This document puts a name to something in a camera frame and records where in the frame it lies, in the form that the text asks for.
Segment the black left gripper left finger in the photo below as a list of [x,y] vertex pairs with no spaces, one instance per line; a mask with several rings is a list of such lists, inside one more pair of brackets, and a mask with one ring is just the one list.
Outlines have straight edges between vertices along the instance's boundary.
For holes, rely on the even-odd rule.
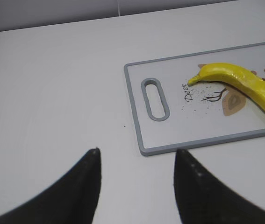
[[0,224],[90,224],[101,189],[101,153],[88,150],[59,180],[0,216]]

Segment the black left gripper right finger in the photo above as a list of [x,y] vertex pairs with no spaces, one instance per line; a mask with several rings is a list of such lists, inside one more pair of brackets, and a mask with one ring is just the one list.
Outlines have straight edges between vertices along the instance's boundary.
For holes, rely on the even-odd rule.
[[265,224],[265,210],[213,176],[187,150],[178,149],[174,193],[184,224]]

